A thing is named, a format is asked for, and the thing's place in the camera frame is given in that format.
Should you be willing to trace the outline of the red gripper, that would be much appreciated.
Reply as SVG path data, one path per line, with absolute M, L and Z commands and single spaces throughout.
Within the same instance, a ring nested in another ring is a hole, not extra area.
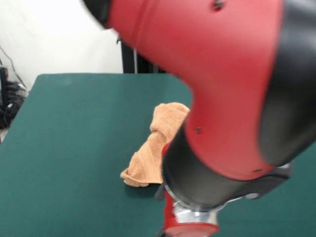
M 166 198 L 163 226 L 156 237 L 208 237 L 218 232 L 218 204 L 192 210 L 177 199 L 167 184 L 159 186 L 155 197 Z

